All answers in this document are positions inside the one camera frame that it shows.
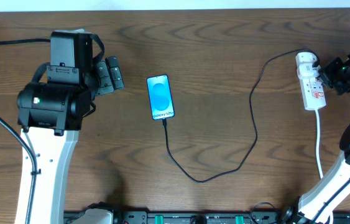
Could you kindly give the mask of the blue Galaxy smartphone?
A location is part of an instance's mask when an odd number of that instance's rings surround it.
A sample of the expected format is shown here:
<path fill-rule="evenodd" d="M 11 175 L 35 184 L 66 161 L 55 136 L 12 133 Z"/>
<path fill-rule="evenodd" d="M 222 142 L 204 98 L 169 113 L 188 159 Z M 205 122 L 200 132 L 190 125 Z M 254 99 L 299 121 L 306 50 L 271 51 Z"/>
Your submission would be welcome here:
<path fill-rule="evenodd" d="M 147 78 L 152 119 L 168 119 L 175 116 L 168 75 Z"/>

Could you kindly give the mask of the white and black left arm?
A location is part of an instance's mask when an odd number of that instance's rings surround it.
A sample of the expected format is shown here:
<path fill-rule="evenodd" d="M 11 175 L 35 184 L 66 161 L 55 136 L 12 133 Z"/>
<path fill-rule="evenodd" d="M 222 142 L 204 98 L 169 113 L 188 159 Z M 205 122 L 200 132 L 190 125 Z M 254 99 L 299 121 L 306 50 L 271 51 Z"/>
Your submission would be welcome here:
<path fill-rule="evenodd" d="M 63 223 L 70 161 L 94 100 L 124 88 L 118 60 L 104 57 L 98 35 L 55 30 L 50 62 L 17 97 L 25 143 L 16 223 Z"/>

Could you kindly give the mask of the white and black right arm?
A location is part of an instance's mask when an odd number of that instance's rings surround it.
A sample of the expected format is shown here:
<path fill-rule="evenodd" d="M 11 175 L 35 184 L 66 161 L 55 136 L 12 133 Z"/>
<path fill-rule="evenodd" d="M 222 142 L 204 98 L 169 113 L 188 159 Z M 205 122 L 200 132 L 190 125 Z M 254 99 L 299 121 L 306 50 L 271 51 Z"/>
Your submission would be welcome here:
<path fill-rule="evenodd" d="M 326 106 L 324 87 L 342 95 L 350 92 L 350 54 L 346 61 L 335 58 L 320 67 L 318 56 L 303 50 L 295 57 L 303 104 L 307 111 L 318 112 Z M 333 210 L 350 194 L 350 125 L 339 142 L 341 150 L 327 173 L 320 172 L 320 181 L 297 198 L 277 220 L 278 223 L 328 223 Z"/>

